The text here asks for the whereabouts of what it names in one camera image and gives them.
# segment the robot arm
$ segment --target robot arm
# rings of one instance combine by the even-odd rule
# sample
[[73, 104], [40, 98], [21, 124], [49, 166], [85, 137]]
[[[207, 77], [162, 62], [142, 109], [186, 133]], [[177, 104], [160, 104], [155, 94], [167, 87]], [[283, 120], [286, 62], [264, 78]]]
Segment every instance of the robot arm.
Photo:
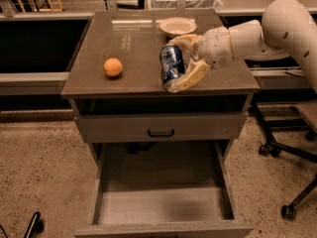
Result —
[[250, 21], [220, 27], [202, 36], [171, 40], [192, 54], [185, 73], [165, 86], [170, 92], [187, 89], [201, 80], [209, 67], [221, 68], [233, 60], [278, 60], [292, 56], [317, 92], [317, 26], [306, 8], [295, 0], [276, 0], [263, 14], [263, 24]]

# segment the cable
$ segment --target cable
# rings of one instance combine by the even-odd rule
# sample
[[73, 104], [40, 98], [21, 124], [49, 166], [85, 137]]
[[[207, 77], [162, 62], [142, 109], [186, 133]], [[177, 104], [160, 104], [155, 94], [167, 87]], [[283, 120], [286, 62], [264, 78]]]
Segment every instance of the cable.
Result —
[[0, 229], [1, 229], [2, 233], [4, 234], [4, 237], [8, 238], [8, 235], [6, 234], [6, 231], [4, 231], [4, 228], [2, 227], [1, 224], [0, 224]]

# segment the table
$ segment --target table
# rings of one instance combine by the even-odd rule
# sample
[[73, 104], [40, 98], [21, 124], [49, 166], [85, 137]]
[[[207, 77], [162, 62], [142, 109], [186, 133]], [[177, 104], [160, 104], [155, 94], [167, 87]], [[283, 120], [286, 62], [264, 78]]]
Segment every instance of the table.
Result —
[[[61, 93], [69, 99], [78, 130], [98, 165], [89, 226], [75, 236], [245, 237], [253, 228], [236, 219], [223, 161], [259, 86], [245, 63], [237, 61], [212, 70], [186, 91], [166, 92], [159, 77], [159, 51], [168, 39], [159, 22], [176, 16], [194, 20], [196, 34], [222, 25], [209, 9], [95, 14]], [[103, 71], [111, 57], [124, 67], [115, 79]], [[131, 157], [125, 146], [132, 142], [158, 145], [145, 156]], [[196, 152], [201, 152], [198, 163]], [[122, 193], [131, 200], [122, 199]], [[188, 198], [195, 198], [194, 207]], [[212, 205], [218, 203], [221, 210], [215, 217]], [[175, 204], [184, 208], [188, 219], [168, 213], [179, 209], [171, 206]], [[193, 212], [197, 207], [208, 210], [198, 216]]]

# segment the drawer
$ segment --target drawer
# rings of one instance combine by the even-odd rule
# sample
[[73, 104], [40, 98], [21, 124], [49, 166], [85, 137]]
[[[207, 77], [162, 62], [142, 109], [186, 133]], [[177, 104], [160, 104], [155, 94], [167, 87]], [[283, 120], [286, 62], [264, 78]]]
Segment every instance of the drawer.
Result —
[[183, 141], [238, 138], [247, 113], [80, 116], [86, 143]]
[[89, 225], [75, 237], [239, 238], [239, 222], [215, 141], [158, 142], [127, 154], [103, 144]]

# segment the terrazzo floor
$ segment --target terrazzo floor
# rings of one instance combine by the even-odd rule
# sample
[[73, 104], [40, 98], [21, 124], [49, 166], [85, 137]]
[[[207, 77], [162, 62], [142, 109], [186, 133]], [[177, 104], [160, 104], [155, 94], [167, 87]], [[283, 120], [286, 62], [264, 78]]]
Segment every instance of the terrazzo floor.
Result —
[[[304, 132], [275, 137], [317, 153]], [[263, 142], [251, 114], [225, 162], [238, 219], [256, 226], [248, 238], [316, 237], [317, 189], [297, 206], [295, 220], [279, 212], [314, 179], [317, 166], [286, 153], [260, 156]], [[0, 171], [0, 224], [8, 237], [23, 237], [36, 211], [45, 223], [39, 238], [73, 237], [87, 225], [96, 165], [71, 111], [0, 112]]]

